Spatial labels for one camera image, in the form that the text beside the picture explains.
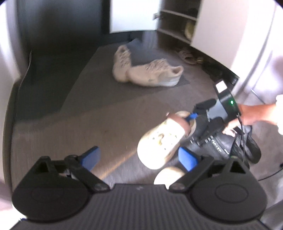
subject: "shelf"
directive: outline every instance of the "shelf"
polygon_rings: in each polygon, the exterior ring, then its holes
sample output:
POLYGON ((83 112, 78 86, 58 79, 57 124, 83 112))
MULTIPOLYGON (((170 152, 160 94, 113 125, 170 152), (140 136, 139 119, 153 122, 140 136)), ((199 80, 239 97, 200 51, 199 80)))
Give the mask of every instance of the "shelf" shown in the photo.
POLYGON ((195 17, 189 16, 189 15, 186 15, 186 14, 182 14, 182 13, 178 13, 178 12, 175 12, 175 11, 172 11, 172 10, 161 10, 160 12, 177 15, 177 16, 180 16, 180 17, 183 17, 183 18, 194 20, 194 21, 197 20, 197 18, 195 18, 195 17))
POLYGON ((174 37, 178 40, 181 40, 182 42, 191 44, 191 41, 188 40, 182 32, 178 32, 178 31, 171 30, 171 29, 157 29, 157 31, 160 32, 160 33, 163 33, 163 34, 167 34, 167 35, 174 37))

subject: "beige sneaker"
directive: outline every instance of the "beige sneaker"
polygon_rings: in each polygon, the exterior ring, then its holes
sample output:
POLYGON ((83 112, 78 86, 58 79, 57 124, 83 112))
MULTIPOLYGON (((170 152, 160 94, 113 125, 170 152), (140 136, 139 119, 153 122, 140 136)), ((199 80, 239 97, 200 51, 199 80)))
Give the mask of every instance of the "beige sneaker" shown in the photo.
POLYGON ((173 67, 166 59, 156 59, 146 65, 138 65, 128 70, 132 83, 141 86, 175 86, 184 71, 183 66, 173 67))
POLYGON ((157 174, 154 184, 165 184, 166 188, 169 189, 169 186, 175 181, 179 180, 185 173, 177 167, 167 167, 160 171, 157 174))
POLYGON ((112 73, 116 81, 128 82, 126 72, 132 66, 131 52, 126 45, 119 46, 114 54, 114 65, 112 73))
POLYGON ((140 161, 150 169, 159 169, 174 155, 183 137, 192 135, 196 129, 196 121, 187 123, 187 111, 169 114, 160 125, 148 131, 140 139, 137 153, 140 161))

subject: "cabinet door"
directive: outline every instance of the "cabinet door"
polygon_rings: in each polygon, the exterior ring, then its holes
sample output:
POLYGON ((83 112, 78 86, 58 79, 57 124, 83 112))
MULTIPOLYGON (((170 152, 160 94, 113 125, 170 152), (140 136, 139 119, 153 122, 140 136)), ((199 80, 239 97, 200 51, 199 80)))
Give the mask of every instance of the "cabinet door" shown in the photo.
POLYGON ((202 0, 191 46, 245 78, 268 36, 274 9, 272 0, 202 0))
POLYGON ((111 0, 110 33, 156 30, 161 0, 111 0))

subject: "gray panel on device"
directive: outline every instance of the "gray panel on device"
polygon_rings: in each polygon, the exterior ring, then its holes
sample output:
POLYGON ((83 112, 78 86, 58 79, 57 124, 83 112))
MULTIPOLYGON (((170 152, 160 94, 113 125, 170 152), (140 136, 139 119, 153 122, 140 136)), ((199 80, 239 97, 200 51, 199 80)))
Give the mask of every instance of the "gray panel on device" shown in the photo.
POLYGON ((12 230, 117 230, 193 229, 263 230, 261 222, 217 223, 198 213, 184 194, 169 192, 164 185, 116 184, 107 193, 95 194, 87 206, 70 219, 57 223, 20 221, 12 230))
POLYGON ((210 119, 213 119, 213 118, 216 118, 216 117, 219 117, 219 116, 223 118, 223 121, 225 121, 226 118, 228 117, 228 114, 225 111, 220 100, 218 99, 216 101, 216 104, 208 110, 207 118, 210 120, 210 119))

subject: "shoe cabinet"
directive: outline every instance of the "shoe cabinet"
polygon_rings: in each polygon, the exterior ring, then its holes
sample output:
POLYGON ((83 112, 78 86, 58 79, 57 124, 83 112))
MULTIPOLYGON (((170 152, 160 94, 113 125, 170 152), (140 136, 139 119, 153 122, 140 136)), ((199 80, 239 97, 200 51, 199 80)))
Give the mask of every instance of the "shoe cabinet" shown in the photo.
POLYGON ((153 47, 185 43, 244 80, 265 47, 275 8, 272 0, 111 0, 110 32, 146 31, 153 47), (187 21, 195 25, 191 39, 187 21))

